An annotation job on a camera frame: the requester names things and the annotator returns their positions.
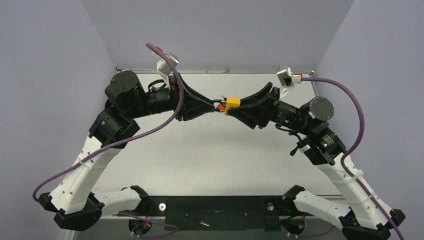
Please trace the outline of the yellow padlock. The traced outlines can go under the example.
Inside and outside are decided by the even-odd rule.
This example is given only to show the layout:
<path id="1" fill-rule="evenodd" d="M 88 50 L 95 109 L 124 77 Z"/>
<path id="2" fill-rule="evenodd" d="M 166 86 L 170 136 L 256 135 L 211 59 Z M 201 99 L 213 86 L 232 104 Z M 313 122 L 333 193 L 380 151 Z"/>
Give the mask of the yellow padlock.
<path id="1" fill-rule="evenodd" d="M 231 108 L 238 108 L 241 105 L 241 99 L 239 98 L 227 98 L 225 100 L 225 109 L 224 109 L 224 114 L 226 116 L 229 116 L 229 110 Z"/>

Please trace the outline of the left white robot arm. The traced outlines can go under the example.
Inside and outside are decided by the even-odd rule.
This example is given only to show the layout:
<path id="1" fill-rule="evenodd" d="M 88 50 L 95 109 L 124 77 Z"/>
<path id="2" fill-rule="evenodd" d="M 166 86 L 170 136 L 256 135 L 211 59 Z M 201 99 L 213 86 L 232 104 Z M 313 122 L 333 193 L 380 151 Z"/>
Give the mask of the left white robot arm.
<path id="1" fill-rule="evenodd" d="M 188 121 L 215 111 L 214 102 L 189 87 L 181 76 L 170 75 L 161 87 L 144 90 L 138 76 L 129 70 L 114 75 L 105 88 L 107 101 L 89 129 L 84 146 L 63 180 L 38 202 L 54 213 L 54 222 L 65 230 L 85 231 L 101 217 L 149 209 L 148 194 L 139 186 L 94 193 L 93 187 L 108 164 L 132 141 L 140 127 L 136 119 L 168 111 Z"/>

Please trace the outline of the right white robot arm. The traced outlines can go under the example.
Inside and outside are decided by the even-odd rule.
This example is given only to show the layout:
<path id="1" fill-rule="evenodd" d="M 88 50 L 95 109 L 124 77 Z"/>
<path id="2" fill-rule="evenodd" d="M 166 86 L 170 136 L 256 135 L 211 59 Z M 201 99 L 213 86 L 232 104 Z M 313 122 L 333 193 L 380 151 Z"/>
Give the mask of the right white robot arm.
<path id="1" fill-rule="evenodd" d="M 298 141 L 291 155 L 305 155 L 345 200 L 345 204 L 332 202 L 295 185 L 282 197 L 287 213 L 318 217 L 340 229 L 348 240 L 387 240 L 390 231 L 405 220 L 401 210 L 385 204 L 370 188 L 342 140 L 330 129 L 334 107 L 328 99 L 314 97 L 296 107 L 282 101 L 279 88 L 268 83 L 248 97 L 226 98 L 224 112 L 251 129 L 274 123 L 278 130 L 295 136 Z"/>

